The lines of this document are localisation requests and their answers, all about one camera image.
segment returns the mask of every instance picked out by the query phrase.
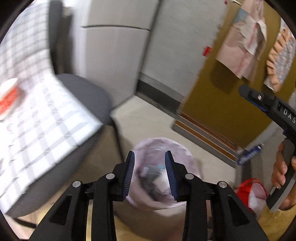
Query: chair leg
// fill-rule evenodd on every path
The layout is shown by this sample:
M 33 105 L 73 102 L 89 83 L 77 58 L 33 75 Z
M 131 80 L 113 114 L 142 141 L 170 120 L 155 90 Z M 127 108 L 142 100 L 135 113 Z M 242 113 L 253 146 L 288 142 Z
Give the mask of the chair leg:
M 116 138 L 116 142 L 117 142 L 119 155 L 120 155 L 120 158 L 121 158 L 122 162 L 124 162 L 125 159 L 124 159 L 124 156 L 123 156 L 123 150 L 122 150 L 122 146 L 121 146 L 121 143 L 120 143 L 118 128 L 117 128 L 117 125 L 116 125 L 115 121 L 112 118 L 111 118 L 110 125 L 113 127 L 113 129 L 115 131 L 115 138 Z

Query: wall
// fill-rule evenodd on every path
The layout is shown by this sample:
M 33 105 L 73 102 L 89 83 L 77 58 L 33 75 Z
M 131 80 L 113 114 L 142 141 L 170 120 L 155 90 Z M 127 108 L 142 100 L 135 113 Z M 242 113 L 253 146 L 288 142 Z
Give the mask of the wall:
M 163 0 L 140 79 L 182 101 L 204 64 L 204 47 L 216 39 L 226 9 L 223 0 Z
M 238 6 L 231 5 L 225 23 L 217 35 L 212 53 L 207 58 L 198 82 L 184 103 L 181 112 L 243 148 L 252 142 L 271 123 L 271 120 L 257 107 L 244 100 L 239 95 L 238 88 L 243 84 L 248 84 L 260 92 L 273 94 L 263 82 L 267 76 L 266 59 L 279 32 L 280 16 L 264 3 L 267 42 L 258 62 L 254 81 L 251 82 L 245 78 L 238 79 L 227 67 L 215 59 L 237 12 Z M 284 101 L 289 99 L 295 89 L 295 75 L 296 61 L 293 62 L 281 90 L 276 94 Z

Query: hanging clothes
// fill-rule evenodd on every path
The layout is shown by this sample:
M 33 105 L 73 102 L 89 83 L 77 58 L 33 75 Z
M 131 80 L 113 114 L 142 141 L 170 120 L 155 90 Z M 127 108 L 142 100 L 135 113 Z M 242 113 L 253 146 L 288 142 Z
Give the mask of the hanging clothes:
M 252 81 L 266 46 L 263 0 L 245 0 L 216 59 L 238 78 Z
M 274 93 L 280 91 L 290 71 L 295 50 L 296 40 L 284 20 L 281 19 L 281 28 L 277 40 L 266 60 L 268 76 L 264 84 Z

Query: plastic bag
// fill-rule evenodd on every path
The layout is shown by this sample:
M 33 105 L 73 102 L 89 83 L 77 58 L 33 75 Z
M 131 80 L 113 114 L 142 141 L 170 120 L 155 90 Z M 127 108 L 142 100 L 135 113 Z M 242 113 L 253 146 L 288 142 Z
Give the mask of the plastic bag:
M 258 179 L 253 178 L 244 181 L 239 186 L 237 195 L 257 217 L 261 215 L 266 205 L 267 192 Z
M 175 162 L 185 165 L 188 172 L 200 178 L 196 159 L 183 145 L 167 139 L 146 139 L 134 148 L 135 166 L 127 200 L 144 210 L 158 210 L 178 205 L 171 195 L 165 169 L 165 153 L 170 150 Z

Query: white checkered towel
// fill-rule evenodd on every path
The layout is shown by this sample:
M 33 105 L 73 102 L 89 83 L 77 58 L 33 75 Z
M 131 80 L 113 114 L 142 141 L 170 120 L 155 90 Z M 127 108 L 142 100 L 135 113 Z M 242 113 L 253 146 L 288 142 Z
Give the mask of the white checkered towel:
M 0 123 L 6 149 L 0 156 L 3 213 L 102 126 L 53 73 L 48 11 L 49 2 L 29 6 L 0 45 L 0 84 L 16 77 L 22 92 L 19 106 Z

